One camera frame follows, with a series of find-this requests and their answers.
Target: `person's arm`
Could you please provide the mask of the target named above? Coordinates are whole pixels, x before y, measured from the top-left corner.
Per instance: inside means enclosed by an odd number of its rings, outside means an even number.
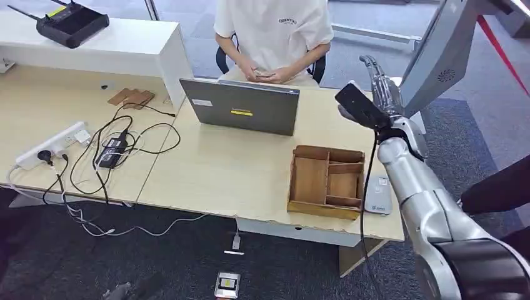
[[[330,49],[330,43],[320,44],[313,50],[307,52],[306,55],[298,59],[294,64],[276,69],[272,72],[271,77],[260,78],[259,81],[262,83],[284,83],[326,55]]]
[[[248,81],[257,81],[256,75],[254,73],[254,70],[256,70],[256,65],[248,57],[238,51],[231,37],[223,37],[216,33],[216,42],[226,53],[226,55],[228,55],[228,57],[237,64],[243,74],[245,74],[245,77]]]

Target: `laptop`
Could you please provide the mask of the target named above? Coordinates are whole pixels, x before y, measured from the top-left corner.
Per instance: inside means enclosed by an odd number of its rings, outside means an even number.
[[[293,135],[297,89],[238,81],[180,82],[201,123]]]

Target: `wooden desk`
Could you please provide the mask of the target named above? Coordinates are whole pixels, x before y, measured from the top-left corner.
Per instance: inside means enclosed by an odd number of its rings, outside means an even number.
[[[342,118],[333,89],[301,90],[293,137],[201,124],[189,101],[175,126],[182,143],[157,158],[138,203],[236,218],[242,231],[338,244],[345,276],[362,262],[359,219],[286,211],[290,163],[299,144],[360,150],[369,156],[373,132]],[[168,141],[173,138],[170,133]],[[372,174],[385,174],[374,162]],[[389,216],[366,214],[367,248],[403,241],[398,202]]]
[[[109,87],[102,90],[103,84]],[[5,185],[5,173],[15,164],[15,159],[43,143],[57,133],[67,129],[78,121],[88,123],[87,128],[93,133],[106,124],[118,107],[110,105],[107,100],[123,88],[148,89],[156,93],[156,98],[149,105],[162,111],[173,112],[168,101],[168,92],[162,79],[157,77],[117,75],[100,72],[67,71],[43,67],[14,66],[6,74],[0,74],[0,135],[4,138],[0,156],[0,183]],[[119,115],[130,114],[134,118],[132,130],[142,131],[156,123],[172,123],[173,117],[158,114],[150,109],[126,109]],[[116,130],[124,129],[127,121],[117,122]],[[158,151],[165,140],[169,128],[161,126],[148,131],[144,136],[145,149]],[[79,157],[84,148],[76,143],[66,149],[70,166]],[[113,171],[108,185],[109,197],[114,201],[134,202],[149,176],[156,155],[140,152],[129,158],[126,164]],[[57,169],[62,169],[64,161],[55,159]],[[89,180],[80,184],[87,191],[99,188],[91,159],[83,160],[76,168],[82,174],[80,180]],[[55,180],[54,173],[46,166],[40,165],[31,171],[18,169],[12,173],[14,184],[33,191],[48,188]],[[70,195],[102,199],[103,192],[86,196],[79,193],[64,177]],[[53,191],[58,192],[56,185]]]

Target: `person's hand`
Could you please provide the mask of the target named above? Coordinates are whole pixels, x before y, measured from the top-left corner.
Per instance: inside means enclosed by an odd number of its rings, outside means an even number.
[[[271,71],[270,77],[259,77],[260,83],[276,83],[282,84],[289,81],[296,74],[293,74],[293,70],[290,67],[281,67],[279,69]]]
[[[256,78],[256,74],[254,73],[254,71],[257,69],[257,67],[256,67],[256,64],[254,64],[254,62],[252,60],[250,60],[248,57],[242,55],[236,61],[236,64],[241,69],[241,72],[243,72],[243,74],[245,74],[245,78],[248,81],[252,81],[254,83],[258,82],[258,79]]]

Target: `wooden box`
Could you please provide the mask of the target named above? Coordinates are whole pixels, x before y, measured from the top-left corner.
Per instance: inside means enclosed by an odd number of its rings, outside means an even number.
[[[315,146],[292,152],[287,211],[355,220],[364,184],[364,153]]]

